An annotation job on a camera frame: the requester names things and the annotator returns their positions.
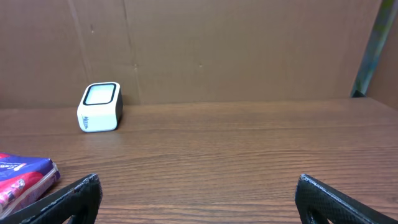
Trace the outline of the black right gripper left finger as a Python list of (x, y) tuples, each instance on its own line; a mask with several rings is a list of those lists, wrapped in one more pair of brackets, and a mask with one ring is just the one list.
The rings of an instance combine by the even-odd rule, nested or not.
[(1, 224), (91, 224), (96, 220), (102, 195), (98, 175), (89, 174), (1, 219)]

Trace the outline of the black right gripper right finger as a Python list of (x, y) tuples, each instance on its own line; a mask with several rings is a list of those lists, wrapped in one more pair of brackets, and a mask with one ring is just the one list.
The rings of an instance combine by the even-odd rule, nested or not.
[(397, 220), (307, 174), (298, 179), (295, 204), (305, 224), (397, 224)]

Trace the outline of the red purple pad pack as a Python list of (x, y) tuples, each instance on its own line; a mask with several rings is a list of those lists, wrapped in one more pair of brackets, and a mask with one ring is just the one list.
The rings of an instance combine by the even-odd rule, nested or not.
[(1, 218), (36, 202), (60, 178), (50, 158), (1, 153)]

